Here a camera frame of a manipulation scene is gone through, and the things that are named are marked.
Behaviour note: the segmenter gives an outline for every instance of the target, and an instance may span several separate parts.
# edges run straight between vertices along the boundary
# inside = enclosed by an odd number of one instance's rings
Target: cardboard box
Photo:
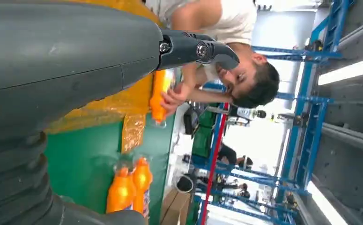
[[[185,225],[190,196],[172,189],[163,199],[160,225]]]

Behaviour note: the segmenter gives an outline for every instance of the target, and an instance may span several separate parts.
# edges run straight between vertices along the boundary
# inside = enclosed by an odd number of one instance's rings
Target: screw
[[[169,50],[169,44],[168,43],[161,43],[160,45],[159,45],[159,52],[161,52],[161,53],[165,53],[165,52],[167,52],[168,50]]]
[[[204,56],[206,54],[206,45],[204,43],[199,43],[198,46],[196,47],[196,54],[198,56]]]

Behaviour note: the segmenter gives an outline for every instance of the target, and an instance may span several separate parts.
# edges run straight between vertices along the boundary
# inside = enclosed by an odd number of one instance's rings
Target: workbench
[[[146,126],[143,144],[134,149],[153,157],[150,164],[150,225],[157,225],[163,198],[174,116],[167,127]],[[49,136],[46,156],[53,191],[76,204],[105,213],[107,192],[113,179],[115,155],[120,152],[122,122]]]

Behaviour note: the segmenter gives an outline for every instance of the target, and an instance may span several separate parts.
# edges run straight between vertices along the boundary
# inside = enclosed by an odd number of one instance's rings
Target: orange bottle
[[[152,173],[149,164],[144,157],[139,158],[133,173],[133,182],[137,189],[136,198],[133,201],[133,210],[141,213],[144,217],[148,216],[149,186],[152,183]]]
[[[157,125],[163,123],[166,119],[166,110],[160,105],[163,101],[161,92],[167,92],[174,83],[174,74],[172,70],[160,70],[154,73],[154,89],[152,98],[149,100],[149,106],[152,109],[152,118]]]
[[[106,212],[133,209],[133,200],[136,197],[136,187],[127,167],[116,172],[107,196]]]

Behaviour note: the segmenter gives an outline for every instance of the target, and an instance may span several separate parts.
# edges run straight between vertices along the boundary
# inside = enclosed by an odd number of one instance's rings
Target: man
[[[208,163],[207,159],[197,155],[184,155],[183,161],[186,163],[195,163],[199,165],[205,165]],[[242,169],[251,169],[253,166],[253,161],[250,157],[242,156],[237,158],[237,153],[224,143],[221,144],[220,150],[217,155],[217,162],[232,165],[227,170],[231,171],[234,165],[238,165]]]
[[[167,1],[162,16],[173,30],[205,33],[227,44],[238,55],[237,68],[225,70],[218,65],[183,67],[184,80],[173,90],[162,93],[162,106],[173,114],[186,100],[232,103],[255,108],[273,100],[279,87],[279,74],[265,56],[251,49],[257,9],[252,0],[173,0]],[[220,79],[226,93],[200,90],[208,81]]]
[[[246,156],[237,158],[237,153],[224,143],[222,143],[217,160],[228,165],[238,165],[242,169],[251,169],[253,165],[251,158],[246,158]]]

